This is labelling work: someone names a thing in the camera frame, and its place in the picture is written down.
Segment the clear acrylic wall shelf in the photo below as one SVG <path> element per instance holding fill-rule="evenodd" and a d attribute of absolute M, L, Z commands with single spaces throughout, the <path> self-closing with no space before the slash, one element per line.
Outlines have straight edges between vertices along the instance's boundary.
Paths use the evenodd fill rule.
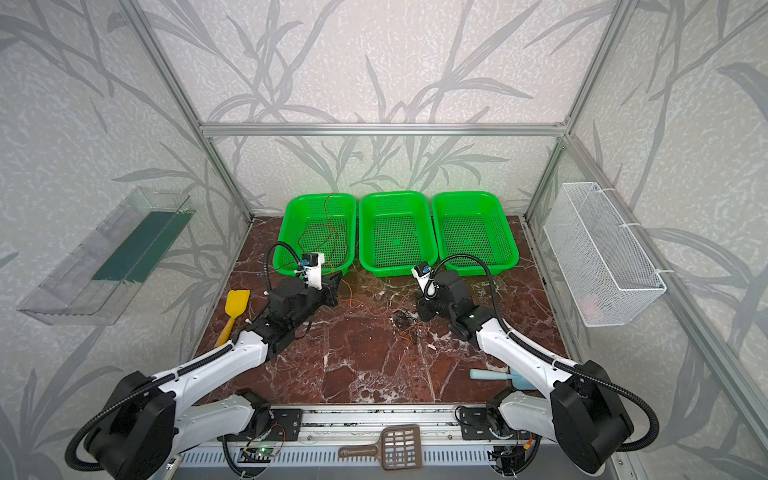
<path fill-rule="evenodd" d="M 188 194 L 135 188 L 18 310 L 51 326 L 115 324 L 195 213 Z"/>

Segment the brown slotted spatula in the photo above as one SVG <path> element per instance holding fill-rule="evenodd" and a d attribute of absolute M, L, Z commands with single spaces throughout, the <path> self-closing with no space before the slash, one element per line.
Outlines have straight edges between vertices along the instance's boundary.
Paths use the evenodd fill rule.
<path fill-rule="evenodd" d="M 416 424 L 386 427 L 375 443 L 341 447 L 338 457 L 373 457 L 385 471 L 420 469 L 423 466 L 420 427 Z"/>

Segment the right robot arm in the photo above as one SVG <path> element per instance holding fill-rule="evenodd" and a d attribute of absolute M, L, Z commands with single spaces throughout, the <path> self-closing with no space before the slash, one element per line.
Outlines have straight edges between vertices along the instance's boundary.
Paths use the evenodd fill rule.
<path fill-rule="evenodd" d="M 596 362 L 559 356 L 512 328 L 499 312 L 477 305 L 461 276 L 421 262 L 412 275 L 422 293 L 417 302 L 424 322 L 444 318 L 449 329 L 474 348 L 504 362 L 527 380 L 538 396 L 508 390 L 488 405 L 503 433 L 525 430 L 555 441 L 584 473 L 596 475 L 616 452 L 651 446 L 660 433 L 653 408 L 613 383 Z"/>

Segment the left green plastic basket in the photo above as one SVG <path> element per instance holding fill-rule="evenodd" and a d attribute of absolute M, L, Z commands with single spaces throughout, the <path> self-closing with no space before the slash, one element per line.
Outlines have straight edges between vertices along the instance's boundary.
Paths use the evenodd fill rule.
<path fill-rule="evenodd" d="M 286 207 L 278 240 L 298 256 L 324 253 L 324 274 L 346 274 L 355 257 L 357 207 L 357 200 L 344 193 L 296 197 Z"/>

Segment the aluminium rail base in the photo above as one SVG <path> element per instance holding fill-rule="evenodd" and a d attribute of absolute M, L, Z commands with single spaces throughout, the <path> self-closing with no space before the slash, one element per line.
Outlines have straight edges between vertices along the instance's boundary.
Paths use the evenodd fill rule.
<path fill-rule="evenodd" d="M 286 439 L 293 441 L 306 422 L 329 428 L 362 428 L 369 426 L 390 426 L 417 424 L 419 426 L 443 425 L 455 421 L 451 405 L 331 405 L 289 408 L 300 418 L 291 420 L 286 427 Z M 494 424 L 497 435 L 507 427 L 525 430 L 559 443 L 570 438 L 595 444 L 598 436 L 605 433 L 607 439 L 623 443 L 633 428 L 618 421 L 616 428 L 609 425 L 607 411 L 597 408 L 596 403 L 586 406 L 577 403 L 569 407 L 558 404 L 553 398 L 522 395 L 518 392 L 508 396 L 500 404 L 491 402 L 481 408 Z M 239 395 L 202 406 L 192 406 L 184 413 L 178 413 L 171 428 L 173 442 L 171 453 L 186 451 L 201 443 L 228 434 L 245 434 L 261 437 L 272 425 L 282 418 L 280 409 L 273 409 L 269 403 L 252 403 Z"/>

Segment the right green plastic basket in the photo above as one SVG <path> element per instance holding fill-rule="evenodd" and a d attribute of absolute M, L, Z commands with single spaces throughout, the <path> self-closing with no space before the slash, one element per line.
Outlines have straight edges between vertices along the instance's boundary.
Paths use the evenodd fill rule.
<path fill-rule="evenodd" d="M 472 255 L 493 275 L 515 267 L 519 251 L 498 198 L 488 192 L 444 192 L 431 202 L 439 258 L 461 276 L 482 276 L 484 270 L 466 259 Z"/>

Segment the green plastic basket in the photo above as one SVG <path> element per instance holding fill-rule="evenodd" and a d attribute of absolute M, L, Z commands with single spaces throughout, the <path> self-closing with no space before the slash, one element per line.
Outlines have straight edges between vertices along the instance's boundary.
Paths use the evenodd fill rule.
<path fill-rule="evenodd" d="M 438 246 L 425 195 L 373 193 L 359 204 L 359 260 L 378 278 L 409 276 L 420 263 L 434 264 Z"/>
<path fill-rule="evenodd" d="M 346 274 L 355 257 L 357 207 L 357 200 L 344 193 L 296 197 L 286 207 L 278 240 L 298 256 L 324 253 L 324 274 Z"/>
<path fill-rule="evenodd" d="M 431 202 L 439 258 L 461 276 L 482 276 L 484 270 L 466 259 L 472 255 L 493 275 L 515 267 L 519 251 L 498 198 L 488 192 L 444 192 Z"/>

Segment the yellow plastic spatula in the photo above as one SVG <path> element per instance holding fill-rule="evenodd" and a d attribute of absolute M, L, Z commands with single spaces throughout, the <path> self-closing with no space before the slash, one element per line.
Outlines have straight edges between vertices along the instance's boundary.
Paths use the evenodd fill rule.
<path fill-rule="evenodd" d="M 229 317 L 227 323 L 219 334 L 215 347 L 218 348 L 229 341 L 237 318 L 248 308 L 250 298 L 249 290 L 230 290 L 225 302 L 225 313 Z"/>

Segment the middle green plastic basket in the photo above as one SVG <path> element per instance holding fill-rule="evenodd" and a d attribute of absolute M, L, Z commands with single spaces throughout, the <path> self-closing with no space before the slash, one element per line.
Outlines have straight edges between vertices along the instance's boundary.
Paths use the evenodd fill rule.
<path fill-rule="evenodd" d="M 378 278 L 409 276 L 420 263 L 434 264 L 438 246 L 425 195 L 373 193 L 359 204 L 359 260 Z"/>

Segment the light blue plastic scoop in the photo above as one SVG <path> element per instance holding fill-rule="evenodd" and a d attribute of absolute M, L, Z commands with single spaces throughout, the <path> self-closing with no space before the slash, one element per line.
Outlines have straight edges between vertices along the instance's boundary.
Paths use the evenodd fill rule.
<path fill-rule="evenodd" d="M 535 390 L 536 387 L 515 371 L 500 372 L 492 370 L 471 369 L 469 376 L 473 380 L 502 381 L 509 380 L 518 390 Z"/>

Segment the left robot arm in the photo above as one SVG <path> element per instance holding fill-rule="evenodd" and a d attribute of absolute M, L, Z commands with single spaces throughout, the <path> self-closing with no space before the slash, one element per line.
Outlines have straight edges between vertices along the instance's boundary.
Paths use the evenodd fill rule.
<path fill-rule="evenodd" d="M 265 306 L 235 339 L 153 376 L 139 371 L 125 376 L 69 441 L 67 466 L 105 471 L 114 479 L 148 479 L 176 454 L 209 439 L 261 431 L 268 404 L 251 390 L 212 404 L 197 402 L 276 358 L 320 307 L 337 305 L 342 271 L 323 273 L 318 252 L 295 259 L 295 274 L 268 287 Z"/>

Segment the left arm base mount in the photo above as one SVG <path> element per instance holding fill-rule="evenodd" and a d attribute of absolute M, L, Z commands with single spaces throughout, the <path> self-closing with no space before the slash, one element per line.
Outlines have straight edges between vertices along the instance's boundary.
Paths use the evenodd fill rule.
<path fill-rule="evenodd" d="M 272 403 L 250 389 L 236 392 L 254 408 L 249 422 L 239 433 L 242 438 L 293 442 L 298 439 L 303 410 L 300 408 L 274 408 Z"/>

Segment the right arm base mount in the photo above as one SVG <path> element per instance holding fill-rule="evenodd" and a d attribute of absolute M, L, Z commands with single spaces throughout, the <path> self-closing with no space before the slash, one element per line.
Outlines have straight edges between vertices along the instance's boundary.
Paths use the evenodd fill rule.
<path fill-rule="evenodd" d="M 489 415 L 486 407 L 459 405 L 454 409 L 454 417 L 463 440 L 526 443 L 532 439 L 532 435 L 526 430 L 512 430 L 503 425 L 502 419 Z"/>

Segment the green circuit board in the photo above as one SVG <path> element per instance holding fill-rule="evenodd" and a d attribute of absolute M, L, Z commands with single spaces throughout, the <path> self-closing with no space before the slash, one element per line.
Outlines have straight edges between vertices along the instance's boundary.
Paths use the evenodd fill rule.
<path fill-rule="evenodd" d="M 241 460 L 246 463 L 270 463 L 280 453 L 275 446 L 244 447 L 241 450 Z"/>

